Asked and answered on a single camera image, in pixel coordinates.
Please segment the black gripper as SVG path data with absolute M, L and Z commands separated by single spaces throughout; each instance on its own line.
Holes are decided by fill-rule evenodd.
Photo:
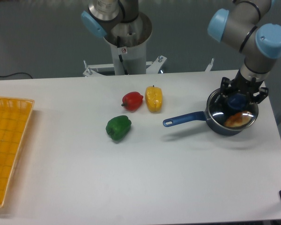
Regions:
M 250 104 L 260 104 L 268 97 L 269 88 L 260 87 L 263 81 L 257 82 L 255 79 L 249 81 L 245 79 L 240 70 L 238 70 L 236 77 L 231 81 L 227 77 L 223 77 L 220 85 L 220 94 L 227 97 L 230 93 L 241 93 L 246 95 L 249 93 Z

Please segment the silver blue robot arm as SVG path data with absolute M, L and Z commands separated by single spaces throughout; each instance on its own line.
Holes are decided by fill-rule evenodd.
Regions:
M 273 4 L 272 0 L 236 0 L 233 11 L 218 10 L 208 25 L 213 39 L 245 56 L 236 77 L 221 82 L 220 93 L 232 108 L 258 104 L 268 95 L 261 84 L 281 57 L 281 26 L 269 23 L 257 27 L 257 23 Z M 152 23 L 139 11 L 138 1 L 93 0 L 81 20 L 88 31 L 110 45 L 117 75 L 146 72 L 146 43 Z

